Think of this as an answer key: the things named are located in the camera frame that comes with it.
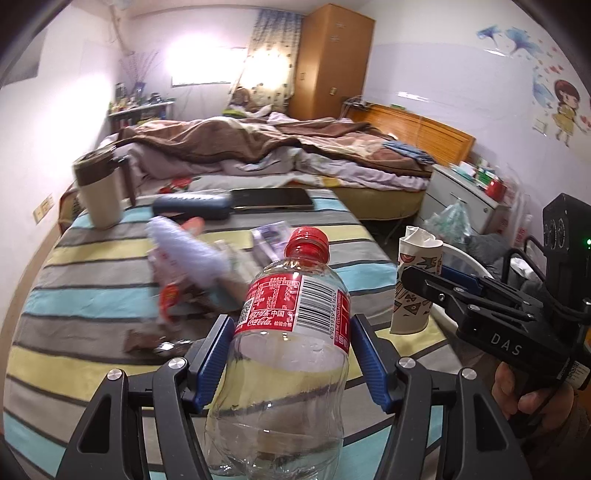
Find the person's right hand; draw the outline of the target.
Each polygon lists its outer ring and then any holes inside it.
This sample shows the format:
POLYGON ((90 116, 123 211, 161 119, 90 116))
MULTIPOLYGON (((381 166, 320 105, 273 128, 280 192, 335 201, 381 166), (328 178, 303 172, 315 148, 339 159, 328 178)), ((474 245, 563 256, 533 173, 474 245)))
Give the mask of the person's right hand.
POLYGON ((510 366, 502 362, 496 369, 492 395, 507 419, 517 413, 533 415, 540 413, 545 429, 561 426, 574 405, 574 390, 564 385, 556 393, 538 390, 522 396, 517 395, 516 378, 510 366))

